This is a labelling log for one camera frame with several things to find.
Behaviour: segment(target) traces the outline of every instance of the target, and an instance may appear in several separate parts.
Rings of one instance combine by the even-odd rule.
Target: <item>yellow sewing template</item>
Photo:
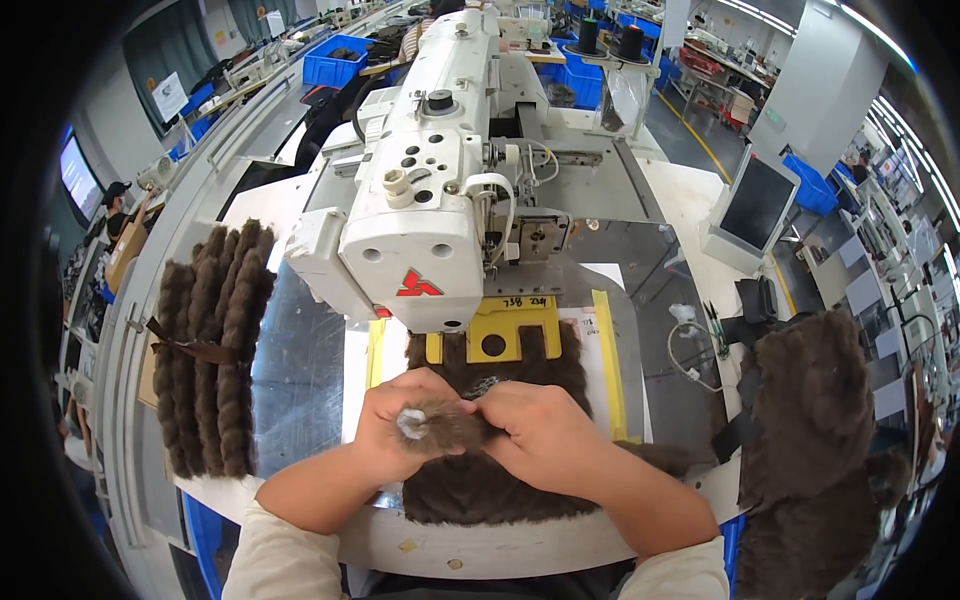
[[[521,327],[538,326],[543,332],[543,347],[548,360],[560,358],[560,321],[557,316],[557,299],[553,296],[516,296],[508,298],[484,298],[476,315],[467,325],[467,362],[505,363],[523,358],[520,348]],[[504,349],[496,356],[483,350],[483,342],[490,336],[503,340]],[[440,365],[444,357],[442,333],[426,336],[426,360],[431,365]]]

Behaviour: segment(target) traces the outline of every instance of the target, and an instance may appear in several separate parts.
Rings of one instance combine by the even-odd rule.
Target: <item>black thread spool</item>
[[[611,54],[624,62],[633,64],[648,64],[650,61],[643,56],[643,40],[646,36],[636,25],[623,30],[620,36],[620,45]]]
[[[566,52],[582,57],[605,59],[606,50],[597,50],[597,20],[585,18],[580,22],[580,40],[576,46],[567,45]]]

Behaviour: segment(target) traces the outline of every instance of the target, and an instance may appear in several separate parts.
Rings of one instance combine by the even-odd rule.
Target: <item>hole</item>
[[[434,256],[437,258],[449,258],[453,254],[453,249],[450,248],[447,244],[437,244],[430,249]]]
[[[492,333],[483,339],[480,343],[480,349],[487,356],[499,356],[507,349],[507,343],[500,336]]]

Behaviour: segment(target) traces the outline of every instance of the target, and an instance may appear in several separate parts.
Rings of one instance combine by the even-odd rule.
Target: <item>red logo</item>
[[[411,269],[403,278],[403,287],[396,290],[398,296],[442,296],[444,293],[437,286],[426,279],[420,279],[420,274]]]

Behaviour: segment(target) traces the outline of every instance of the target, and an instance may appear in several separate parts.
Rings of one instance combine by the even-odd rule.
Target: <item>human hand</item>
[[[443,454],[416,454],[396,438],[396,416],[404,405],[425,399],[460,402],[467,414],[476,410],[473,402],[460,396],[446,381],[426,367],[367,390],[353,441],[354,451],[371,483],[378,486],[403,481],[420,470],[426,461]],[[462,453],[463,450],[450,452]]]
[[[538,490],[586,497],[588,477],[615,450],[570,394],[559,386],[497,383],[476,400],[497,436],[484,450]]]

